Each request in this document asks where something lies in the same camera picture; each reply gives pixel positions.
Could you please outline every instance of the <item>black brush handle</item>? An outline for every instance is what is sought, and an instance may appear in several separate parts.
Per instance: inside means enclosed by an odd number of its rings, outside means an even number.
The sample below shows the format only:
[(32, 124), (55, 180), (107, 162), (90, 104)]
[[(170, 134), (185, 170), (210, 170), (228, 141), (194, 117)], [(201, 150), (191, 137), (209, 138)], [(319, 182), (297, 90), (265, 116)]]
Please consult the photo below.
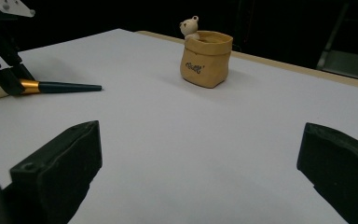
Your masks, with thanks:
[(62, 83), (62, 82), (39, 82), (38, 89), (42, 93), (64, 93), (64, 92), (83, 92), (83, 91), (101, 91), (102, 86)]

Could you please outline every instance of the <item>bear figurine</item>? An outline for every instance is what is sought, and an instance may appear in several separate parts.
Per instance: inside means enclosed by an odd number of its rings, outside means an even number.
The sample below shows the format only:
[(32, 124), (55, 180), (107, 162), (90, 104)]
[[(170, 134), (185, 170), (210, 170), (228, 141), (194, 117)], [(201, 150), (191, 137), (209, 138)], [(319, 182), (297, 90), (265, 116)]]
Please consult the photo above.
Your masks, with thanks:
[(182, 21), (179, 23), (180, 31), (185, 36), (185, 40), (189, 38), (200, 39), (200, 35), (197, 33), (199, 29), (199, 17), (193, 16), (191, 19)]

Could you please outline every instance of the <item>pen holder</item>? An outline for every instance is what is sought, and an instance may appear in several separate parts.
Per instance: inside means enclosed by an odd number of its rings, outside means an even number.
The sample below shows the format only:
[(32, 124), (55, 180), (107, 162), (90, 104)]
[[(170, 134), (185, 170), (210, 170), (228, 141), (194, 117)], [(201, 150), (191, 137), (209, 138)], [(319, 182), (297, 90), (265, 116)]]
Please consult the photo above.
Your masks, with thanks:
[(228, 76), (233, 38), (213, 31), (198, 31), (198, 34), (200, 39), (185, 41), (180, 72), (188, 82), (212, 89)]

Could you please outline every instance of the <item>table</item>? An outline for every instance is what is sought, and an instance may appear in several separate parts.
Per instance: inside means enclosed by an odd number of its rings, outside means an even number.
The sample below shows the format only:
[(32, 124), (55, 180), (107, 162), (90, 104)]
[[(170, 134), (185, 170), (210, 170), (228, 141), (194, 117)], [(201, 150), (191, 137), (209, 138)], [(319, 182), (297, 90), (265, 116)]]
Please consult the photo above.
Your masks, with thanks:
[(184, 81), (183, 44), (122, 29), (21, 52), (40, 81), (101, 92), (0, 99), (0, 185), (65, 129), (100, 121), (103, 167), (70, 223), (345, 223), (296, 168), (306, 122), (358, 139), (358, 80), (233, 52)]

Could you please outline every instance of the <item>gold ferrule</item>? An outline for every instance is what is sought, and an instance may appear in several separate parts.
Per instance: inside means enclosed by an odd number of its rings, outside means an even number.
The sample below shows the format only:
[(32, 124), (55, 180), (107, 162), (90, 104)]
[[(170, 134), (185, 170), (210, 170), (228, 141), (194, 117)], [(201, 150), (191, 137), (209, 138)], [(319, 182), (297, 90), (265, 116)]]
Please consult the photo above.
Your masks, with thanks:
[(39, 93), (39, 82), (28, 79), (20, 79), (21, 85), (25, 88), (21, 94)]

